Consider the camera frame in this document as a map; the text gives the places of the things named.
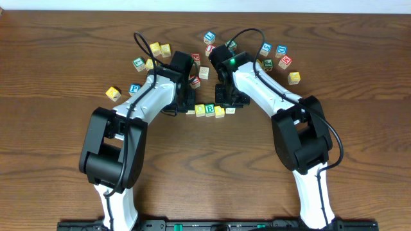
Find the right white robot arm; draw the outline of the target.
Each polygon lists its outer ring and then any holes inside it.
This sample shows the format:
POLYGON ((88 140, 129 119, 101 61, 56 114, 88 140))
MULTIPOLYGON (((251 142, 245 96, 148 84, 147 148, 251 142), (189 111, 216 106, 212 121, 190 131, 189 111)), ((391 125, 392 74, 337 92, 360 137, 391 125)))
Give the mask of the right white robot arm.
POLYGON ((326 183, 332 141, 328 127, 312 113, 322 109, 319 101, 286 90, 246 52, 214 51, 209 60, 229 96, 244 93, 270 116, 275 152, 296 181, 302 222, 311 229, 329 227, 335 218, 326 183))

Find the blue H block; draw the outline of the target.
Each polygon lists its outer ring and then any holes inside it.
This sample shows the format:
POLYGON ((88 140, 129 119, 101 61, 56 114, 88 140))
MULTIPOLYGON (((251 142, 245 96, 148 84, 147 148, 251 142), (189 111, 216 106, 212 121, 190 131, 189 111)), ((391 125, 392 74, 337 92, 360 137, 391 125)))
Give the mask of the blue H block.
POLYGON ((203 80, 208 80, 209 79, 209 68, 201 66, 199 69, 199 78, 203 80))

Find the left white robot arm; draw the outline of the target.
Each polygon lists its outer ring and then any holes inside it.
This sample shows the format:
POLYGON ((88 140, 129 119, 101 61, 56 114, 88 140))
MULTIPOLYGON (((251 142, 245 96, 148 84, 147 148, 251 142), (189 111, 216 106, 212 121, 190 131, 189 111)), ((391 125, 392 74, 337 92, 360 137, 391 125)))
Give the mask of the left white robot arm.
POLYGON ((92 113, 79 170, 100 195, 105 230, 133 229, 138 219, 133 186, 144 162, 148 125, 163 108, 187 98, 190 70, 190 65, 160 65, 130 99, 92 113))

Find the yellow O block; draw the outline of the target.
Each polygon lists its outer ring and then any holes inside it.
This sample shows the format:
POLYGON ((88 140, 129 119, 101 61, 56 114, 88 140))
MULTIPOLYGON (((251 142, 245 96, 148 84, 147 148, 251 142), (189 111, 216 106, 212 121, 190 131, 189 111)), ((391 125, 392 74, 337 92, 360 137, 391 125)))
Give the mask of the yellow O block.
POLYGON ((206 108, 204 104, 195 105, 195 115, 197 117, 204 117, 206 112, 206 108))
POLYGON ((215 117, 216 118, 225 117, 225 109, 222 108, 221 106, 215 106, 214 111, 215 111, 215 117))

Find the blue T block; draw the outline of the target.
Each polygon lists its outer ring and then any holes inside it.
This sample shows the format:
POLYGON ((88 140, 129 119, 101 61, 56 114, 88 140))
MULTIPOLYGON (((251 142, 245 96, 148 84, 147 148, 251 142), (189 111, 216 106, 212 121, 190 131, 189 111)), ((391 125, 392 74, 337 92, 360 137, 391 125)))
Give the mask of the blue T block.
POLYGON ((226 114, 234 114, 236 112, 235 108, 226 108, 225 113, 226 114))

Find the green B block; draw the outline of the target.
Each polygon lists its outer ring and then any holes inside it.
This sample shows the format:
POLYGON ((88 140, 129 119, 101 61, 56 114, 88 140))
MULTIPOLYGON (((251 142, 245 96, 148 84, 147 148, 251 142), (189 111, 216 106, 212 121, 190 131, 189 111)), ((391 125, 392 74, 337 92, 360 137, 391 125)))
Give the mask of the green B block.
POLYGON ((206 104, 205 105, 205 116, 206 117, 213 117, 215 116, 215 109, 214 104, 206 104))

